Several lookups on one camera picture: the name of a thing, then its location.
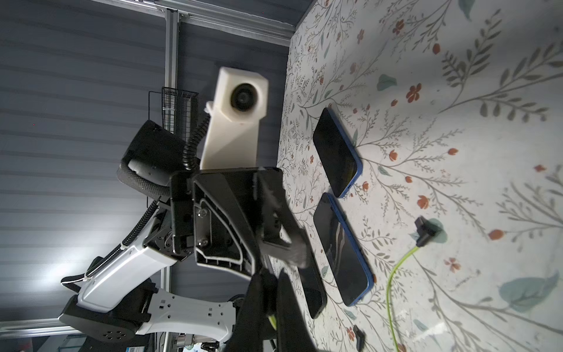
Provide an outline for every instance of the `green cable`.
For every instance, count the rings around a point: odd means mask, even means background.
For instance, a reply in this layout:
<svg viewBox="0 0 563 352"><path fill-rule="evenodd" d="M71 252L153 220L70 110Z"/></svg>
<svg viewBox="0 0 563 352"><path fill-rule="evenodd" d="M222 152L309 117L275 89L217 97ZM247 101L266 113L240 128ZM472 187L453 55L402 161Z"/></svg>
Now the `green cable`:
<svg viewBox="0 0 563 352"><path fill-rule="evenodd" d="M419 247L414 247L407 254L405 254L405 256L403 258L401 258L401 260L399 260L397 265L395 265L395 267L391 271L391 275L389 275L389 280L387 280L387 288L385 289L385 300L387 302L387 316L389 317L389 327L391 328L391 335L393 336L393 342L395 343L395 350L397 352L400 352L400 351L399 351L399 344L397 343L397 338L395 337L395 329L393 329L393 320L392 320L392 317L391 317L391 304L390 304L390 301L391 301L391 281L393 280L393 275L395 275L395 272L401 266L401 264L403 264L403 262L405 260L407 260L408 257L413 255L418 249L419 249Z"/></svg>
<svg viewBox="0 0 563 352"><path fill-rule="evenodd" d="M270 324L272 324L272 328L274 328L274 330L278 329L278 321L276 320L276 316L275 315L268 315L268 320L270 321Z"/></svg>

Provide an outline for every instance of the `floral tablecloth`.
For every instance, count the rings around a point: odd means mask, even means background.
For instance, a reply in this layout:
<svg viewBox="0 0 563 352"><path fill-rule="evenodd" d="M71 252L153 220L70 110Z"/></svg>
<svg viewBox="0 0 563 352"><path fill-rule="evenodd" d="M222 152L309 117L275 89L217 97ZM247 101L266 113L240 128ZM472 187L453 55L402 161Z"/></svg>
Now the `floral tablecloth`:
<svg viewBox="0 0 563 352"><path fill-rule="evenodd" d="M278 167L328 294L314 342L394 349L385 283L414 219L444 233L399 270L403 351L560 351L563 6L534 0L321 0L289 51ZM332 108L364 172L340 200L376 285L342 304L312 214L329 189L312 133Z"/></svg>

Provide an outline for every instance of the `camera lens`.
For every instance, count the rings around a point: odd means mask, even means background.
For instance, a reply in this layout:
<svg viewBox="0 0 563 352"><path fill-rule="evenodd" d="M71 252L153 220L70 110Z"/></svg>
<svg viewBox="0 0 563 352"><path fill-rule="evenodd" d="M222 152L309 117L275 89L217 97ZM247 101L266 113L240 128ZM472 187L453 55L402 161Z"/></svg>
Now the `camera lens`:
<svg viewBox="0 0 563 352"><path fill-rule="evenodd" d="M258 94L251 84L240 84L231 95L231 106L239 111L246 112L254 107Z"/></svg>

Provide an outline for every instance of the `screw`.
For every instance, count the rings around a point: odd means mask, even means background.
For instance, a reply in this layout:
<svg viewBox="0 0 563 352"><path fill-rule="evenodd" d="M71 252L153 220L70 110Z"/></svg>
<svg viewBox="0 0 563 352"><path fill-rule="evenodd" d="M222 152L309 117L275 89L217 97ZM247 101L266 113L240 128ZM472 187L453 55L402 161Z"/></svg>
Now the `screw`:
<svg viewBox="0 0 563 352"><path fill-rule="evenodd" d="M209 244L209 240L207 238L202 238L201 240L199 240L198 242L198 246L199 247L205 247Z"/></svg>

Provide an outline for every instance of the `black smartphone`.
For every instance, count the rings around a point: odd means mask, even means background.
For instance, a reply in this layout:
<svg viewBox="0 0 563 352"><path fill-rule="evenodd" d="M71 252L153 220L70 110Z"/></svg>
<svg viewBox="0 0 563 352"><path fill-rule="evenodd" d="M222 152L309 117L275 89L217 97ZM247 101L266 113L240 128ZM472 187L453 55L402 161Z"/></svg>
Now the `black smartphone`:
<svg viewBox="0 0 563 352"><path fill-rule="evenodd" d="M324 290L323 279L320 276L319 267L312 252L309 266L305 269L298 268L298 271L307 307L309 307L309 314L311 318L316 319L327 305L327 293Z"/></svg>
<svg viewBox="0 0 563 352"><path fill-rule="evenodd" d="M324 108L313 132L313 143L332 192L338 198L344 197L360 177L363 167L352 142L332 110Z"/></svg>
<svg viewBox="0 0 563 352"><path fill-rule="evenodd" d="M324 193L320 198L313 222L342 301L353 306L372 289L373 274L331 194Z"/></svg>

